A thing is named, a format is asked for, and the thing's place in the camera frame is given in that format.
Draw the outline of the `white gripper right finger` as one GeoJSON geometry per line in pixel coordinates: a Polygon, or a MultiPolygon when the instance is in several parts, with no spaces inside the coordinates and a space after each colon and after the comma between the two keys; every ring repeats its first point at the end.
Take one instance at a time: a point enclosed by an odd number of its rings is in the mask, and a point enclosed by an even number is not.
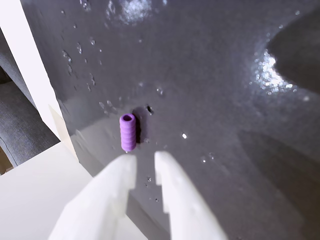
{"type": "Polygon", "coordinates": [[[177,160],[167,151],[154,154],[155,182],[169,216],[172,240],[226,240],[217,218],[177,160]]]}

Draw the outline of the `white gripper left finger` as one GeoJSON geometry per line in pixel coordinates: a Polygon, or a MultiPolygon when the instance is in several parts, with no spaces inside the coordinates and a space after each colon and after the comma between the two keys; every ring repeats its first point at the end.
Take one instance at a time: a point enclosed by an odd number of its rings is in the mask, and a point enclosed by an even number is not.
{"type": "Polygon", "coordinates": [[[136,174],[134,155],[114,159],[64,207],[49,239],[137,239],[137,227],[126,215],[136,174]]]}

